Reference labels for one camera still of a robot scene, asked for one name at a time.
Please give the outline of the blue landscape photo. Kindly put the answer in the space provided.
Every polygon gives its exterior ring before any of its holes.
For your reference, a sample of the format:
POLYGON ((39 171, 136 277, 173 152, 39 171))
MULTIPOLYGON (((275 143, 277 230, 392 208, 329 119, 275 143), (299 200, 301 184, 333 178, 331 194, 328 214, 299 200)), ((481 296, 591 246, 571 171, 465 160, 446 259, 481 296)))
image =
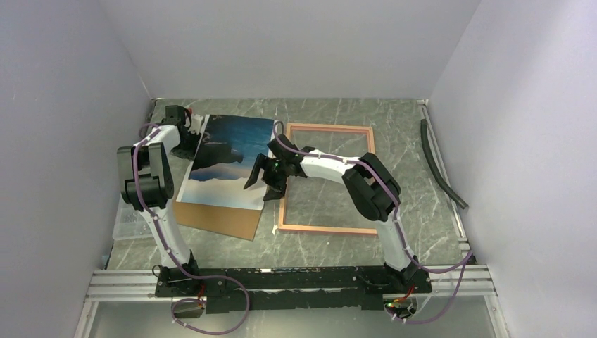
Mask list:
POLYGON ((267 186, 245 188, 259 154, 270 153, 274 120, 237 115, 206 116, 201 140, 176 201, 262 210, 267 186))

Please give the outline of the clear glass pane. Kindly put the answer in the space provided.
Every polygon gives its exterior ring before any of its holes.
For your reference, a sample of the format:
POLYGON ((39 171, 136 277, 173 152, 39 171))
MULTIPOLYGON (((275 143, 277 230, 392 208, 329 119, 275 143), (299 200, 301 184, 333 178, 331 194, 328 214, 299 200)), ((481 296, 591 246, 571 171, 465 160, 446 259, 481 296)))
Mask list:
MULTIPOLYGON (((311 146, 336 156, 359 157, 368 152, 367 135, 362 132, 294 130, 291 142, 302 149, 311 146)), ((286 225, 373 228, 339 183, 320 178, 290 177, 285 203, 286 225)))

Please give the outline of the brown backing board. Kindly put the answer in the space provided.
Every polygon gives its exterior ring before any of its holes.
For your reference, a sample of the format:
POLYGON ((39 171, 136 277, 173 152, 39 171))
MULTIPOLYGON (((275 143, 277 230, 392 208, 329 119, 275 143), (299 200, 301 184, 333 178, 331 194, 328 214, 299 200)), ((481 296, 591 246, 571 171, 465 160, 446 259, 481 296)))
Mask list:
POLYGON ((228 208, 175 201, 174 214, 180 225, 253 241, 262 210, 228 208))

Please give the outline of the pink wooden picture frame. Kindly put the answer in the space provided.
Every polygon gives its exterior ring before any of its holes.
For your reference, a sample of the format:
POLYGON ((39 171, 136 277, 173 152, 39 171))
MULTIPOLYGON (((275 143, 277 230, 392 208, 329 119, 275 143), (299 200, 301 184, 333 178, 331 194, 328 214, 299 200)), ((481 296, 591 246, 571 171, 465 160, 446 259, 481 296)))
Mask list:
MULTIPOLYGON (((332 133, 349 133, 349 134, 363 134, 367 140, 367 151, 375 152, 374 133, 371 127, 365 126, 349 126, 349 125, 325 125, 313 123, 288 123, 283 127, 284 135, 291 138, 293 131, 309 131, 309 132, 332 132, 332 133)), ((317 178, 326 180, 328 182, 336 182, 344 185, 341 176, 348 170, 350 161, 354 161, 354 157, 346 157, 340 155, 324 156, 324 153, 317 150, 314 155, 307 157, 307 171, 309 178, 317 178)), ((318 226, 318 225, 295 225, 286 223, 288 198, 284 197, 279 203, 279 216, 277 229, 286 232, 309 232, 309 233, 325 233, 325 234, 357 234, 357 235, 376 235, 377 231, 374 227, 335 227, 335 226, 318 226)))

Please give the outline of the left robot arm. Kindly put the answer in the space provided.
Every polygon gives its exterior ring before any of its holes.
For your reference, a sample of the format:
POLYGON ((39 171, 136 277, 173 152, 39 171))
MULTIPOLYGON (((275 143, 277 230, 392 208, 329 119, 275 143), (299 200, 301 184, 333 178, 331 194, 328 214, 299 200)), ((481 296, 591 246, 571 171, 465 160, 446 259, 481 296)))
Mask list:
POLYGON ((174 216, 175 183, 168 156, 190 159, 199 145, 202 123, 189 108, 166 106, 160 123, 145 124, 145 137, 117 150, 120 193, 151 230, 161 255, 158 278, 173 282, 185 296, 200 290, 202 277, 174 216))

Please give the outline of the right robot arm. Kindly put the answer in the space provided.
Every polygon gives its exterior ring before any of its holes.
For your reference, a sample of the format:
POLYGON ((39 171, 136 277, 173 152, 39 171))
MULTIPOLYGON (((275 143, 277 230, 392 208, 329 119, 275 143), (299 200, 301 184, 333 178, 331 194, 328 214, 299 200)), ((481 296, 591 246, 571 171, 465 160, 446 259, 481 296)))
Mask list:
POLYGON ((359 214, 375 225, 390 288, 404 292, 413 285, 421 269, 401 224, 401 188, 375 154, 343 157, 309 146, 298 149, 283 134, 268 148, 272 156, 257 155, 245 189, 262 180, 268 187, 263 199, 269 201, 285 196, 291 176, 342 184, 359 214))

